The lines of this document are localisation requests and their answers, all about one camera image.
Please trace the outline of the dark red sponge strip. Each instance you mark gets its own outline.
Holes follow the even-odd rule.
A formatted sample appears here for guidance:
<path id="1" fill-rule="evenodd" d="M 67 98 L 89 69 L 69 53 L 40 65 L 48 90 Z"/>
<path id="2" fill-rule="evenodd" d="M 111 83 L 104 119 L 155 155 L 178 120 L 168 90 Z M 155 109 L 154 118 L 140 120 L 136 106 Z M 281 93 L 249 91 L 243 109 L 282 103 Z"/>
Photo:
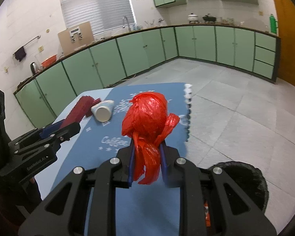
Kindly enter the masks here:
<path id="1" fill-rule="evenodd" d="M 84 116 L 90 117 L 92 115 L 91 108 L 101 101 L 100 98 L 94 99 L 91 96 L 82 96 L 67 115 L 64 122 L 62 122 L 60 128 L 64 128 L 72 123 L 80 123 Z"/>

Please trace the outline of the blue white paper cup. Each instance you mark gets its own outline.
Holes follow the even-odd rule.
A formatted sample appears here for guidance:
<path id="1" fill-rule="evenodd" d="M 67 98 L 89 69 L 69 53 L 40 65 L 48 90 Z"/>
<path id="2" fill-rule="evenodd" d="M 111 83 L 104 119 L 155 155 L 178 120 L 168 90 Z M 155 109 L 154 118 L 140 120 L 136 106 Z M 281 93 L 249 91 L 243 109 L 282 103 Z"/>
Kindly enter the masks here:
<path id="1" fill-rule="evenodd" d="M 91 112 L 97 121 L 105 123 L 108 122 L 112 117 L 113 107 L 113 100 L 104 100 L 101 101 L 99 104 L 92 106 Z"/>

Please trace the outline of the red plastic bag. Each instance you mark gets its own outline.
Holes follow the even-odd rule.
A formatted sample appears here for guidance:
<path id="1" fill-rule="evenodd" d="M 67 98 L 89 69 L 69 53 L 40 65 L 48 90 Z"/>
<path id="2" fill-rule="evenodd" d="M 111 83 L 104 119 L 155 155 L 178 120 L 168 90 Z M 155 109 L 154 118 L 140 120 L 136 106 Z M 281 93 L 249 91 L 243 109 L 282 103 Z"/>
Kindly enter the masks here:
<path id="1" fill-rule="evenodd" d="M 134 181 L 149 185 L 159 177 L 159 146 L 180 122 L 178 115 L 168 113 L 168 101 L 158 92 L 134 96 L 122 123 L 121 134 L 134 141 Z"/>

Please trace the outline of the black trash bin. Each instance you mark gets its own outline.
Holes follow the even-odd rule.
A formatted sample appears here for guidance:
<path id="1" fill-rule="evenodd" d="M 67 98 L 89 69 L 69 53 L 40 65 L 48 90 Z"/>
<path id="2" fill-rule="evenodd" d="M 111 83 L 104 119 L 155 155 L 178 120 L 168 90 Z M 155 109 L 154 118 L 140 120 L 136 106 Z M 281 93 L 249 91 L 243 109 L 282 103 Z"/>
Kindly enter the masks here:
<path id="1" fill-rule="evenodd" d="M 203 207 L 198 212 L 205 234 L 266 235 L 276 232 L 265 217 L 269 191 L 260 169 L 237 161 L 199 168 Z"/>

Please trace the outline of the green lower kitchen cabinets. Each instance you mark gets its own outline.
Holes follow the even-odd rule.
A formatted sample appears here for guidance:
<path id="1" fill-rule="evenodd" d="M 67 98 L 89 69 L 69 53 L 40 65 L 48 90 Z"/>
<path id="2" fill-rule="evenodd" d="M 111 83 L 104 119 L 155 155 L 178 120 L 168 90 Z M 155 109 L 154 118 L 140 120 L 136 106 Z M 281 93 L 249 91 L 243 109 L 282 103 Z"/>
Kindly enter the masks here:
<path id="1" fill-rule="evenodd" d="M 278 74 L 281 40 L 249 28 L 182 25 L 99 41 L 25 80 L 14 95 L 33 126 L 43 127 L 78 95 L 113 86 L 177 58 L 234 68 L 269 82 Z"/>

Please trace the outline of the steel electric kettle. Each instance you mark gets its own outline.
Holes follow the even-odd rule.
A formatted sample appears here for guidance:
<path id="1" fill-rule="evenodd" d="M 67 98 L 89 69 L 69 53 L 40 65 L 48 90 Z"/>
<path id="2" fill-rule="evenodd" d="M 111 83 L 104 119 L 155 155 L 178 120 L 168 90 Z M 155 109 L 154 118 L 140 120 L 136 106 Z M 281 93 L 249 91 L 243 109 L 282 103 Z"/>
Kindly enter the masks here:
<path id="1" fill-rule="evenodd" d="M 31 69 L 32 75 L 34 76 L 36 73 L 39 72 L 40 66 L 36 62 L 32 62 L 30 64 L 30 69 Z"/>

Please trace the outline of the orange plastic basin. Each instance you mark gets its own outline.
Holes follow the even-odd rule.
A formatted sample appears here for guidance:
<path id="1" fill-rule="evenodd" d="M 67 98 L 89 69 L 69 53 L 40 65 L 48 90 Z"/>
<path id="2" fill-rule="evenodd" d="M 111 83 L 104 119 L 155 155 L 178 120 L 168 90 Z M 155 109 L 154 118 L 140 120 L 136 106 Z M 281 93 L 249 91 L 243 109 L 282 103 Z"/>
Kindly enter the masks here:
<path id="1" fill-rule="evenodd" d="M 48 68 L 57 60 L 57 55 L 53 55 L 50 58 L 46 59 L 44 62 L 41 63 L 43 68 Z"/>

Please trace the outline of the brown cardboard box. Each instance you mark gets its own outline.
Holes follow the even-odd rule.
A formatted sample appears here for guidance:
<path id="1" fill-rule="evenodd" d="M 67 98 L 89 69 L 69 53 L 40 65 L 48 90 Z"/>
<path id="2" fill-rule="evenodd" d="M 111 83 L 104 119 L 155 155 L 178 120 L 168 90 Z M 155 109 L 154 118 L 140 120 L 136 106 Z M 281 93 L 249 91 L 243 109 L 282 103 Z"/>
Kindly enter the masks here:
<path id="1" fill-rule="evenodd" d="M 58 39 L 63 55 L 69 55 L 95 41 L 89 21 L 59 32 Z"/>

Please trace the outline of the chrome sink faucet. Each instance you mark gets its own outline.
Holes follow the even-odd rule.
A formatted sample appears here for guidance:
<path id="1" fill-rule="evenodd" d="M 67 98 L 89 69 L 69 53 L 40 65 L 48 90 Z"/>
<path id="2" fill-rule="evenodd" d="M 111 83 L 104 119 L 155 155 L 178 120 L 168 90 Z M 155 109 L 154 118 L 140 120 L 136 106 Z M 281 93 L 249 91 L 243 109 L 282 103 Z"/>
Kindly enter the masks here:
<path id="1" fill-rule="evenodd" d="M 123 28 L 127 28 L 128 32 L 131 32 L 130 24 L 126 16 L 123 17 Z"/>

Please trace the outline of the brown wooden door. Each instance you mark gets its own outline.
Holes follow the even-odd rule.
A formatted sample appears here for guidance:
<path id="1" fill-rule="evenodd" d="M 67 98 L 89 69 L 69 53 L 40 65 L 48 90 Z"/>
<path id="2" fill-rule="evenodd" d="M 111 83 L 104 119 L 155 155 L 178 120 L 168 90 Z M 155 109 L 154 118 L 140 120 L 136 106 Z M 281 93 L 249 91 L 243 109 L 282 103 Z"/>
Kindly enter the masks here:
<path id="1" fill-rule="evenodd" d="M 281 38 L 278 76 L 295 86 L 295 5 L 292 0 L 274 0 L 274 4 Z"/>

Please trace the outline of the white cooking pot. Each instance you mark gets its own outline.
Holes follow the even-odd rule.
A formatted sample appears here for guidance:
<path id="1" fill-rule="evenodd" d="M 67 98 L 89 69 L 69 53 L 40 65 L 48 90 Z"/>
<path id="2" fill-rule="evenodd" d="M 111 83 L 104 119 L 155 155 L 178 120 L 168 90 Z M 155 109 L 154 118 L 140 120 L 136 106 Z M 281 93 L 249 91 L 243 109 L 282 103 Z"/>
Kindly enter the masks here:
<path id="1" fill-rule="evenodd" d="M 199 18 L 196 14 L 191 13 L 187 16 L 187 20 L 189 24 L 198 24 L 199 23 Z"/>

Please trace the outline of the green thermos bottle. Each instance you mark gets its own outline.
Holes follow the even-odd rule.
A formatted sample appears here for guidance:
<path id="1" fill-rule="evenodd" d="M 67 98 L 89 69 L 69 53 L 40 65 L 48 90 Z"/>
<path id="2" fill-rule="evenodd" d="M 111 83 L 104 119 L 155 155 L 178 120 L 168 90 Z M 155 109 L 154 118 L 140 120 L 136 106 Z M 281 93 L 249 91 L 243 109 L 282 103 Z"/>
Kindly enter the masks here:
<path id="1" fill-rule="evenodd" d="M 269 20 L 270 20 L 270 31 L 271 31 L 271 33 L 277 34 L 278 23 L 277 23 L 277 21 L 276 21 L 273 14 L 270 15 Z"/>

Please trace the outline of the black wok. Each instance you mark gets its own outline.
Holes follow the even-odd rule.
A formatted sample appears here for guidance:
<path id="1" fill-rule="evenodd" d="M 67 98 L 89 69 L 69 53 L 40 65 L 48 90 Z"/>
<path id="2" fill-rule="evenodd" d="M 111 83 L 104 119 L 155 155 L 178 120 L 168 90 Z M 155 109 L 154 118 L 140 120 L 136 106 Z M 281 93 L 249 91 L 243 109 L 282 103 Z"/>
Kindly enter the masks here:
<path id="1" fill-rule="evenodd" d="M 205 23 L 215 23 L 216 22 L 216 17 L 213 17 L 210 14 L 206 14 L 205 16 L 202 17 L 202 19 Z"/>

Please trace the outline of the dark cloth on rail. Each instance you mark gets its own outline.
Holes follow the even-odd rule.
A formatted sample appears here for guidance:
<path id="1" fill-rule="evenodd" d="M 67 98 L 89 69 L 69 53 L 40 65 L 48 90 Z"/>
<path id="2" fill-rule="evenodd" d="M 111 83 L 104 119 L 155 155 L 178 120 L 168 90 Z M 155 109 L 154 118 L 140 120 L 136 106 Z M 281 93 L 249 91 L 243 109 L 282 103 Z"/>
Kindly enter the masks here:
<path id="1" fill-rule="evenodd" d="M 26 57 L 24 46 L 21 46 L 17 51 L 14 52 L 14 57 L 19 62 L 21 62 Z"/>

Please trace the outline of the metal towel rail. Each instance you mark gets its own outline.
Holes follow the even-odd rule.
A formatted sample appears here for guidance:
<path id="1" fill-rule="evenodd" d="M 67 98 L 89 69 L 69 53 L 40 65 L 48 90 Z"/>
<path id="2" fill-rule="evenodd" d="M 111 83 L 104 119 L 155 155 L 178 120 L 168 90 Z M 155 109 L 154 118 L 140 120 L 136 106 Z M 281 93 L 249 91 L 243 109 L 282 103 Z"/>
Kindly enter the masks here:
<path id="1" fill-rule="evenodd" d="M 36 37 L 32 38 L 31 40 L 29 40 L 27 43 L 25 43 L 23 45 L 23 47 L 25 47 L 26 45 L 30 44 L 31 42 L 35 41 L 35 40 L 39 40 L 41 38 L 41 35 L 37 35 Z M 18 50 L 16 50 L 14 53 L 13 53 L 13 56 L 16 55 L 16 53 L 21 49 L 22 47 L 20 47 Z"/>

